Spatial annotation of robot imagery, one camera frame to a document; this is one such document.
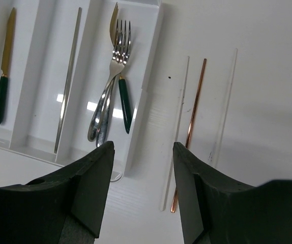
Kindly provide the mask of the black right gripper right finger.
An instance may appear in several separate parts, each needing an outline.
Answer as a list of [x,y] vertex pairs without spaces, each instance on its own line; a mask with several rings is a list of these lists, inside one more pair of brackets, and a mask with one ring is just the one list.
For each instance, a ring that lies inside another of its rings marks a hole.
[[184,243],[292,243],[292,180],[253,187],[173,145]]

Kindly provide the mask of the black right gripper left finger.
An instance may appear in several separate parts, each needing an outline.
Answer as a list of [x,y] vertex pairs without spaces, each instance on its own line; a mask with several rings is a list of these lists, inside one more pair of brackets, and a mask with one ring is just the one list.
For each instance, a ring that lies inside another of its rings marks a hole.
[[0,187],[0,243],[94,243],[114,163],[107,141],[24,185]]

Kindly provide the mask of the silver fork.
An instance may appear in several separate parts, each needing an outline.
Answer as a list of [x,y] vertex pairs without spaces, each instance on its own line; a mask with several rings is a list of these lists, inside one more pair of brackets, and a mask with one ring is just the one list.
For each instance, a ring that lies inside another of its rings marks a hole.
[[111,94],[114,88],[116,76],[110,82],[109,88],[107,89],[105,95],[104,105],[102,107],[101,122],[97,130],[96,147],[100,147],[105,141],[108,131],[109,117],[110,117],[110,103]]
[[110,82],[114,76],[117,76],[124,70],[131,54],[131,22],[117,20],[115,30],[116,42],[113,47],[112,58],[109,65],[109,78],[92,116],[89,131],[87,133],[89,141],[96,141],[97,130],[101,122],[102,107],[104,105],[105,95]]

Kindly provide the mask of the gold knife green handle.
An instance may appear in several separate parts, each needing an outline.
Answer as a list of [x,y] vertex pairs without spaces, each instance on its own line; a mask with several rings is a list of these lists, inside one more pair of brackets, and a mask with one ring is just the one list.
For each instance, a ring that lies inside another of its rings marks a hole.
[[2,64],[1,64],[2,75],[0,77],[0,124],[4,121],[5,111],[6,111],[9,70],[10,70],[11,54],[12,54],[12,48],[13,48],[15,22],[16,22],[16,8],[13,7],[9,15],[8,22],[7,22],[7,31],[6,31],[6,37],[5,37],[5,43],[4,43]]

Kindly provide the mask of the gold fork green handle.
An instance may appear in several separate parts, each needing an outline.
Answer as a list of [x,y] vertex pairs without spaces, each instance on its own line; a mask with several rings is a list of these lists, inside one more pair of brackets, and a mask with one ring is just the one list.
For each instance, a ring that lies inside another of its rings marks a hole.
[[[115,42],[116,42],[115,28],[116,28],[118,12],[119,12],[119,6],[118,6],[118,3],[116,3],[113,9],[110,26],[109,26],[110,39],[113,46],[115,46]],[[118,85],[119,85],[119,93],[120,93],[120,99],[121,99],[125,131],[127,134],[129,134],[131,123],[132,123],[132,112],[131,112],[131,106],[130,106],[128,87],[127,87],[125,78],[121,74],[117,75],[116,80],[118,81]]]

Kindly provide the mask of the metal chopstick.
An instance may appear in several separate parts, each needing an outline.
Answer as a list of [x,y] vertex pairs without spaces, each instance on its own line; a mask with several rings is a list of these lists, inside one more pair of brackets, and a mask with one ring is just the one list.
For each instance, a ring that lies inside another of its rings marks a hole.
[[77,40],[78,40],[81,13],[82,13],[82,7],[79,7],[78,13],[77,13],[76,24],[75,24],[74,35],[73,35],[72,46],[71,46],[70,58],[69,58],[69,63],[68,63],[65,87],[64,87],[64,92],[63,92],[63,100],[62,100],[62,105],[61,105],[61,112],[60,112],[59,123],[58,123],[57,134],[56,134],[56,140],[55,140],[55,145],[54,145],[54,153],[55,154],[57,154],[57,151],[59,148],[60,137],[61,137],[63,122],[64,122],[64,116],[65,116],[65,112],[66,112],[67,104],[68,104],[68,97],[69,97],[69,92],[70,92],[73,66],[74,66],[74,60],[75,60],[75,54],[76,54],[76,46],[77,46]]

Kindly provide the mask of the white chopstick right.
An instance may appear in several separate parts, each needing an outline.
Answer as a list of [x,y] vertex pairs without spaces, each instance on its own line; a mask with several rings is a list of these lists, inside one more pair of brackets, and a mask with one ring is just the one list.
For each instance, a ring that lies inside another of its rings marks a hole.
[[[174,127],[173,127],[173,135],[172,139],[170,140],[171,143],[176,142],[178,135],[179,135],[179,127],[180,127],[180,121],[181,121],[181,114],[183,110],[183,102],[184,102],[184,96],[185,96],[185,90],[186,90],[186,83],[187,83],[187,76],[188,76],[188,70],[189,70],[189,61],[190,56],[186,57],[186,64],[183,72],[183,79],[182,79],[182,86],[180,89],[180,94],[178,96],[178,106],[176,109],[176,115],[174,119]],[[173,156],[172,156],[172,150],[170,151],[168,155],[168,163],[166,164],[165,174],[164,174],[164,186],[162,191],[162,197],[159,205],[159,211],[163,212],[166,209],[166,203],[167,203],[167,196],[169,191],[169,185],[171,181],[171,175],[172,175],[172,168],[173,168]]]

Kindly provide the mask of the brown chopstick right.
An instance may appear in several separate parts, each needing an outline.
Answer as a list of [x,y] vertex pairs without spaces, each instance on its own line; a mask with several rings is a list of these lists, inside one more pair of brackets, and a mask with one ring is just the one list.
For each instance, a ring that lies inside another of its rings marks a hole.
[[[193,105],[193,109],[192,109],[192,113],[191,113],[191,118],[190,118],[189,127],[188,127],[188,133],[187,133],[186,142],[185,142],[185,147],[187,149],[189,148],[190,143],[191,143],[192,133],[193,133],[193,129],[194,129],[194,122],[195,122],[196,112],[197,112],[197,108],[198,108],[198,101],[199,101],[199,97],[201,94],[201,87],[202,87],[203,77],[205,74],[206,64],[207,64],[207,59],[205,58],[203,60],[203,63],[202,63],[202,69],[201,69],[201,73],[200,73],[200,78],[199,78],[199,82],[198,82],[198,87],[197,87],[197,91],[196,91],[196,96],[195,96],[195,100],[194,100],[194,105]],[[170,209],[171,213],[176,212],[177,205],[178,205],[178,191],[176,188],[174,191],[173,199],[172,199],[172,204],[171,204],[171,209]]]

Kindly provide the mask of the white cutlery tray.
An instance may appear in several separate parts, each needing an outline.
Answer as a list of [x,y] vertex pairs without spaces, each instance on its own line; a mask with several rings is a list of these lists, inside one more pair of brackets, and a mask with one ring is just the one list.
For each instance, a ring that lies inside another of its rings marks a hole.
[[[0,186],[21,184],[85,156],[96,148],[87,132],[109,76],[109,26],[115,4],[119,20],[131,22],[131,56],[123,70],[132,107],[126,133],[120,95],[111,95],[107,140],[115,145],[111,181],[129,169],[147,98],[157,46],[161,1],[0,1],[0,77],[7,22],[16,22],[7,102],[0,124]],[[78,8],[82,7],[67,109],[54,153]]]

